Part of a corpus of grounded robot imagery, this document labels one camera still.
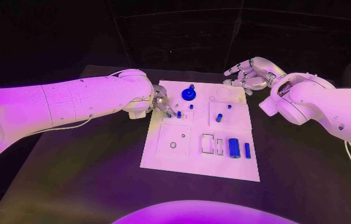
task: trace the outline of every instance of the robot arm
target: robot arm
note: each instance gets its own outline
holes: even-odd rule
[[[32,133],[124,110],[131,119],[152,109],[175,115],[165,88],[137,69],[49,85],[0,89],[0,153]]]
[[[335,89],[334,85],[316,75],[286,74],[264,58],[256,57],[247,61],[241,64],[250,67],[254,77],[248,78],[250,73],[246,74],[241,68],[238,69],[241,77],[235,81],[225,80],[224,84],[256,90],[270,87],[270,96],[260,103],[269,116],[279,112],[286,120],[298,125],[313,119],[329,134],[351,141],[351,89]],[[251,82],[253,79],[261,81],[260,86],[254,86],[257,82]]]

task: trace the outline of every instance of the dark table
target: dark table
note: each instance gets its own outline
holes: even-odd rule
[[[81,77],[121,68],[87,66]],[[159,80],[221,83],[214,73],[143,69]],[[111,223],[162,202],[238,204],[300,223],[350,223],[351,163],[344,142],[309,121],[269,117],[247,98],[261,182],[139,167],[152,114],[95,118],[77,129],[43,133],[0,202],[0,223]]]

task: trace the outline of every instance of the white rectangular piece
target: white rectangular piece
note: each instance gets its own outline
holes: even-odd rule
[[[182,112],[182,117],[168,118],[165,112],[153,111],[140,167],[260,181],[243,88],[176,81],[159,84],[166,88],[170,107],[175,113]],[[196,97],[185,101],[182,91],[191,84]],[[221,122],[215,121],[218,114],[222,114]],[[231,138],[238,139],[241,156],[246,155],[244,144],[250,144],[251,159],[230,158]]]

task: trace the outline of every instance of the dark background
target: dark background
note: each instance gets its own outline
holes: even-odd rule
[[[351,0],[0,0],[0,86],[88,64],[222,73],[261,56],[351,86]],[[40,135],[0,155],[0,197]]]

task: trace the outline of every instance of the robotic hand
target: robotic hand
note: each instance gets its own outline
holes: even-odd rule
[[[52,127],[120,110],[129,112],[130,119],[143,118],[153,109],[176,115],[166,89],[153,86],[137,69],[104,77],[0,89],[0,153],[25,136],[58,129]]]
[[[260,103],[269,116],[277,112],[293,124],[316,120],[329,134],[351,141],[351,89],[335,89],[316,75],[290,73],[261,57],[254,57],[230,68],[224,75],[238,73],[237,80],[225,80],[230,86],[240,86],[248,95],[251,90],[269,87],[270,96]]]

